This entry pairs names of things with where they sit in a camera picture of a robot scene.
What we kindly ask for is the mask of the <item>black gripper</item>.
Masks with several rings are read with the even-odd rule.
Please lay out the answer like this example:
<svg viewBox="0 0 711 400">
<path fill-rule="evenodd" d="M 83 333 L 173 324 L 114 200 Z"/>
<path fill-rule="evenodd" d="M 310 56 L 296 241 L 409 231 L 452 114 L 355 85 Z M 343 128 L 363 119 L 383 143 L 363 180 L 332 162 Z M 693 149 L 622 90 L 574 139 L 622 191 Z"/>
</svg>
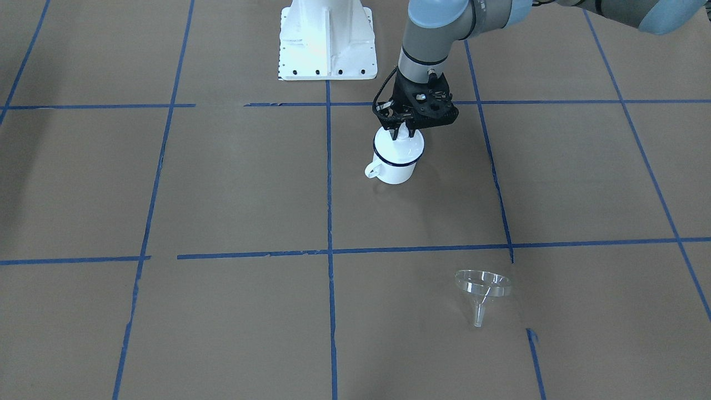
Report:
<svg viewBox="0 0 711 400">
<path fill-rule="evenodd" d="M 450 125 L 459 116 L 445 75 L 431 76 L 426 83 L 414 83 L 399 68 L 394 68 L 381 89 L 393 77 L 393 94 L 388 101 L 381 102 L 381 125 L 393 130 L 393 140 L 414 139 L 419 129 Z"/>
</svg>

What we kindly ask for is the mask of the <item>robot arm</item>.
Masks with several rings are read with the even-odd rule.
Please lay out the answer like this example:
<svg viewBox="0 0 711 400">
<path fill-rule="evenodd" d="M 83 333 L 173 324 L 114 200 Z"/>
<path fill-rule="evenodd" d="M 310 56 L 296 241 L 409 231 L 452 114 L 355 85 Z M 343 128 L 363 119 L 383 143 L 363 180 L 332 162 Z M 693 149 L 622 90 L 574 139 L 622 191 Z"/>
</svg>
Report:
<svg viewBox="0 0 711 400">
<path fill-rule="evenodd" d="M 541 1 L 411 1 L 407 7 L 398 65 L 388 75 L 393 94 L 374 99 L 372 111 L 396 139 L 404 128 L 415 130 L 454 123 L 459 111 L 444 75 L 454 42 L 507 28 L 524 20 Z M 643 33 L 670 33 L 691 19 L 703 1 L 560 1 L 636 28 Z"/>
</svg>

